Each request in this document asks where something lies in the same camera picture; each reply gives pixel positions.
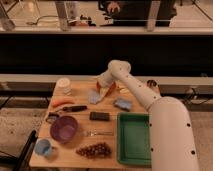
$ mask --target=bunch of grapes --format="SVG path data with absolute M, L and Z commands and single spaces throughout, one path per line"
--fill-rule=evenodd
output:
M 112 150 L 109 147 L 109 145 L 107 145 L 107 143 L 100 142 L 97 144 L 79 148 L 78 150 L 76 150 L 76 153 L 81 156 L 85 156 L 87 158 L 95 158 L 95 157 L 104 158 L 110 156 Z

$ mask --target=green tray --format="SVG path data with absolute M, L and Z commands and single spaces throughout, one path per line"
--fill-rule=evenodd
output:
M 149 115 L 119 113 L 117 131 L 118 162 L 151 166 Z

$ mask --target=wooden table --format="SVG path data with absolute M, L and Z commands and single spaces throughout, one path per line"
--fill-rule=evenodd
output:
M 90 89 L 95 89 L 96 81 L 72 81 L 72 91 L 69 95 L 75 105 L 87 105 L 88 109 L 81 112 L 75 113 L 66 113 L 64 115 L 72 115 L 75 117 L 79 123 L 79 129 L 74 139 L 71 140 L 67 144 L 59 144 L 54 141 L 49 133 L 50 124 L 45 121 L 48 113 L 50 111 L 54 111 L 56 109 L 52 109 L 49 105 L 47 114 L 44 118 L 44 121 L 41 125 L 38 139 L 47 138 L 52 143 L 54 150 L 53 154 L 49 158 L 41 157 L 33 152 L 32 157 L 30 159 L 31 167 L 59 167 L 59 168 L 132 168 L 134 166 L 122 165 L 117 162 L 116 157 L 116 143 L 117 143 L 117 114 L 119 112 L 124 112 L 119 108 L 113 106 L 113 102 L 116 98 L 122 97 L 124 99 L 131 100 L 133 102 L 131 112 L 139 112 L 139 113 L 147 113 L 144 108 L 140 106 L 135 97 L 130 92 L 120 93 L 117 88 L 110 96 L 105 97 L 103 101 L 98 103 L 97 105 L 88 103 L 88 91 Z M 53 93 L 53 99 L 63 98 L 65 95 L 58 90 L 56 87 Z M 110 113 L 110 122 L 102 122 L 102 121 L 90 121 L 89 114 L 91 111 L 97 112 L 109 112 Z M 113 136 L 103 136 L 97 135 L 92 137 L 85 137 L 83 135 L 83 131 L 112 131 L 114 132 Z M 97 142 L 106 142 L 112 149 L 111 157 L 104 159 L 87 159 L 76 154 L 76 149 L 80 147 L 88 146 L 90 144 L 95 144 Z

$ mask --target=blue cup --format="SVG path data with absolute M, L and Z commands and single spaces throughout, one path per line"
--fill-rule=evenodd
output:
M 35 145 L 35 153 L 44 157 L 50 156 L 52 153 L 52 146 L 50 141 L 47 139 L 39 140 Z

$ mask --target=fork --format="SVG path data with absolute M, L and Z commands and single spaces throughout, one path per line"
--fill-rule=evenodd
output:
M 105 131 L 85 131 L 84 136 L 89 137 L 89 136 L 94 136 L 94 135 L 108 135 L 108 136 L 113 136 L 113 132 L 105 132 Z

